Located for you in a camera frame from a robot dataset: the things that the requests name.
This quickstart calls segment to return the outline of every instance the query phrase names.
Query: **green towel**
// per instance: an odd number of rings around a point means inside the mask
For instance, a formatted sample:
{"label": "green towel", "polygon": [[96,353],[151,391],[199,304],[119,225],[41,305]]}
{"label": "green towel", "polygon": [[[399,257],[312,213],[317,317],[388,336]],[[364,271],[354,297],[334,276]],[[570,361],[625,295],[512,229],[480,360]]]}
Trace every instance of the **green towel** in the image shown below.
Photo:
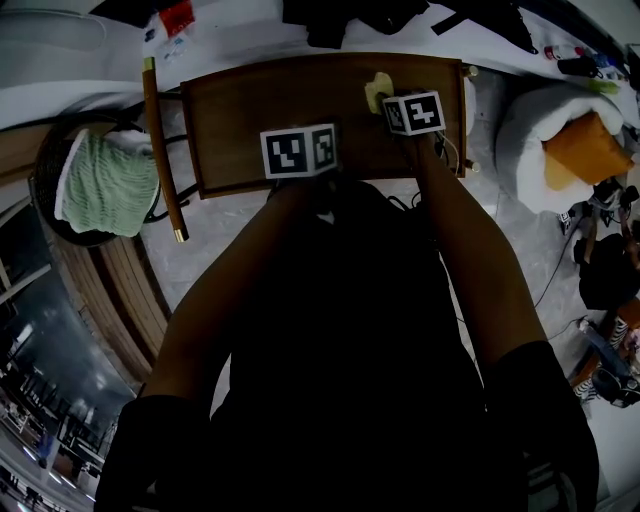
{"label": "green towel", "polygon": [[98,230],[132,237],[140,232],[157,191],[153,156],[125,151],[82,130],[60,176],[55,216],[76,233]]}

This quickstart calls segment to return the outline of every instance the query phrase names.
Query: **metal wire basket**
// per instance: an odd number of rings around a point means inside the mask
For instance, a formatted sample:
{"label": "metal wire basket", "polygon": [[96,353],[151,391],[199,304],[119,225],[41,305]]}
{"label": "metal wire basket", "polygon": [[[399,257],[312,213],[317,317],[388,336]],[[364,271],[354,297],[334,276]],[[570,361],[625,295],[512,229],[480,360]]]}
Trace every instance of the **metal wire basket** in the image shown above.
{"label": "metal wire basket", "polygon": [[[83,247],[95,247],[104,244],[115,238],[116,235],[96,230],[76,233],[68,222],[55,218],[54,207],[58,181],[60,180],[62,167],[73,144],[73,136],[80,129],[90,128],[91,125],[98,123],[113,124],[114,128],[111,131],[142,131],[142,129],[135,124],[108,114],[82,112],[73,115],[57,123],[45,137],[38,151],[35,171],[30,180],[31,194],[35,199],[36,207],[49,227],[67,242]],[[154,204],[151,207],[150,211],[152,212],[156,207],[158,197],[159,194],[156,196]]]}

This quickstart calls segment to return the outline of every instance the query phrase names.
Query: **dark shirt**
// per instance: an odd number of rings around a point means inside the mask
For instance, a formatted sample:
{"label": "dark shirt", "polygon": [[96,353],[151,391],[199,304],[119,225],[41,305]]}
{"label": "dark shirt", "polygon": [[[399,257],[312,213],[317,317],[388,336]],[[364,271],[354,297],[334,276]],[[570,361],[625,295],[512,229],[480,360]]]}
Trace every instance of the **dark shirt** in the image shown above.
{"label": "dark shirt", "polygon": [[[576,250],[584,252],[586,242]],[[609,235],[595,243],[590,263],[577,259],[580,266],[580,296],[588,309],[616,310],[640,291],[640,273],[625,251],[620,234]]]}
{"label": "dark shirt", "polygon": [[125,407],[96,511],[593,509],[595,445],[549,344],[483,387],[421,209],[358,185],[334,212],[301,219],[229,320],[210,421],[175,397]]}

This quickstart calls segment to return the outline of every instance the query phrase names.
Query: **black and white marker cube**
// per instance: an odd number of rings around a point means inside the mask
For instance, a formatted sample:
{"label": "black and white marker cube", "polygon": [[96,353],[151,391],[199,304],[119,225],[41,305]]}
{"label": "black and white marker cube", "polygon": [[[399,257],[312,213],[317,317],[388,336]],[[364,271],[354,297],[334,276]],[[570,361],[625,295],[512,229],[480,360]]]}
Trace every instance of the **black and white marker cube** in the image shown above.
{"label": "black and white marker cube", "polygon": [[267,178],[304,178],[338,167],[333,124],[262,132],[260,141]]}
{"label": "black and white marker cube", "polygon": [[382,101],[391,133],[420,135],[444,130],[444,116],[436,91],[394,96]]}

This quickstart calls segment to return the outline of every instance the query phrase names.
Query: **wooden tray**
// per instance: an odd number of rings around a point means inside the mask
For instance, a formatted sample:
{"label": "wooden tray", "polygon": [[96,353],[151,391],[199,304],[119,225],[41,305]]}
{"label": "wooden tray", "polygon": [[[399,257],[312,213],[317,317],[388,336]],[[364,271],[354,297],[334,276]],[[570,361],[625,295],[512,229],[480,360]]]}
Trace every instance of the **wooden tray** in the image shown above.
{"label": "wooden tray", "polygon": [[391,76],[396,92],[438,91],[463,177],[466,114],[460,61],[387,53],[314,55],[243,66],[181,85],[200,197],[270,187],[260,132],[325,122],[338,125],[346,172],[358,179],[411,176],[385,132],[384,119],[367,106],[364,87],[378,71]]}

